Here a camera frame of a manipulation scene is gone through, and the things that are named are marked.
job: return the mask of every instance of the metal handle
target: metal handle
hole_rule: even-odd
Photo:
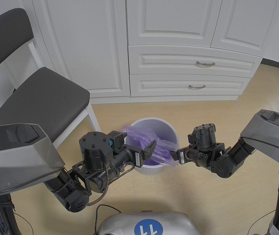
[[[196,87],[196,86],[189,85],[188,87],[191,89],[202,89],[202,88],[205,88],[206,85],[203,85],[202,87]]]
[[[216,65],[215,62],[213,62],[212,64],[206,64],[206,63],[201,63],[200,61],[197,61],[196,64],[198,64],[198,65],[205,65],[205,66],[213,66],[213,65]]]

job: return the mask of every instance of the black baseboard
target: black baseboard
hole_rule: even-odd
[[[263,58],[261,63],[263,65],[270,65],[270,66],[274,66],[274,67],[279,68],[279,62],[273,61],[273,60],[270,60],[270,59]]]

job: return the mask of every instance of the chair seat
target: chair seat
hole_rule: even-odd
[[[43,67],[33,73],[0,108],[0,125],[35,123],[52,142],[89,104],[89,92]]]

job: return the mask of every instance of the floor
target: floor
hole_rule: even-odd
[[[203,123],[216,125],[217,142],[232,146],[240,132],[260,109],[279,112],[279,68],[260,65],[255,76],[237,101],[158,102],[93,105],[104,133],[120,130],[143,117],[158,117],[177,130],[180,146],[188,145],[187,135]],[[81,161],[78,140],[91,128],[85,119],[60,145],[58,152],[66,169]],[[228,179],[193,163],[166,167],[156,175],[132,171],[111,184],[100,202],[122,212],[179,211],[193,219],[204,235],[247,234],[255,220],[275,209],[278,190],[278,163],[256,151]],[[99,197],[94,193],[91,200]],[[87,207],[70,213],[44,184],[15,193],[12,200],[18,214],[25,217],[38,235],[94,233],[95,209]],[[114,210],[99,210],[99,224]],[[250,234],[265,234],[273,214],[258,221]],[[23,234],[31,234],[28,224],[17,217]]]

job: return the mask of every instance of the blue circular logo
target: blue circular logo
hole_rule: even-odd
[[[154,219],[144,219],[134,228],[135,235],[162,235],[162,225]]]

